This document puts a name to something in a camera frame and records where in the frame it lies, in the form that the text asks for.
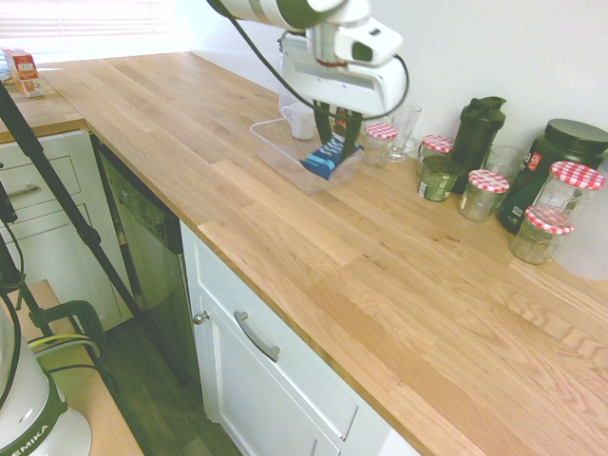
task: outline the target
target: black container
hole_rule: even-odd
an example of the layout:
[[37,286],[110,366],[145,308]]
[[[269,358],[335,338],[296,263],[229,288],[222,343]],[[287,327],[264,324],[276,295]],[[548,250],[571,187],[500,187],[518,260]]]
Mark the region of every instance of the black container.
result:
[[587,123],[553,119],[530,147],[523,169],[498,209],[499,222],[513,234],[520,231],[525,209],[534,204],[554,162],[582,163],[598,169],[608,149],[608,132]]
[[463,109],[451,158],[465,168],[465,173],[456,180],[452,192],[462,195],[468,173],[481,166],[496,133],[504,125],[501,106],[505,102],[500,97],[474,98]]

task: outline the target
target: red checkered lid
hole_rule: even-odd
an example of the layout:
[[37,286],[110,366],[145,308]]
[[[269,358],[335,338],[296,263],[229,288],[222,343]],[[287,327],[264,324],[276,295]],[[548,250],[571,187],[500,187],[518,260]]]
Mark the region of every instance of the red checkered lid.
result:
[[500,174],[489,169],[475,169],[468,173],[468,181],[477,188],[490,193],[504,193],[509,189],[509,182]]
[[365,127],[365,132],[378,140],[392,140],[397,136],[397,129],[388,123],[369,123]]
[[568,185],[589,190],[599,190],[606,183],[595,169],[571,161],[556,161],[551,165],[551,174]]
[[422,144],[435,152],[443,152],[444,154],[451,152],[454,146],[454,141],[439,135],[426,135],[422,139]]
[[567,235],[574,230],[574,225],[565,225],[568,217],[555,207],[530,206],[525,210],[525,217],[534,226],[552,235]]

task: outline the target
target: window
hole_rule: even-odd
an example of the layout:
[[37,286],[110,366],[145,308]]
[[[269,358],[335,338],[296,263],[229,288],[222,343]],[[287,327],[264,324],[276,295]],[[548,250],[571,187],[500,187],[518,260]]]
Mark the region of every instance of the window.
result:
[[175,0],[0,0],[0,48],[37,63],[181,50]]

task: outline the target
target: stainless steel dishwasher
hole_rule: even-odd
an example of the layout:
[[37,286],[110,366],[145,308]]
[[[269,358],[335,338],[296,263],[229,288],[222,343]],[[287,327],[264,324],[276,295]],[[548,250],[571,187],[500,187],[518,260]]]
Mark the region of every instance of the stainless steel dishwasher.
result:
[[182,369],[176,372],[178,379],[181,374],[200,384],[180,220],[105,145],[98,149],[135,301],[154,321],[172,361]]

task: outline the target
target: wooden floor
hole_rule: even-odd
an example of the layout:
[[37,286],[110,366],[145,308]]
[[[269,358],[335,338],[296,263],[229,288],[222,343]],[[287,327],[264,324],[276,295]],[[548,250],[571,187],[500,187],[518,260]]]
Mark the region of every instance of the wooden floor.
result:
[[129,321],[106,335],[104,368],[146,456],[240,456],[221,426],[207,419],[200,392],[178,386],[139,326]]

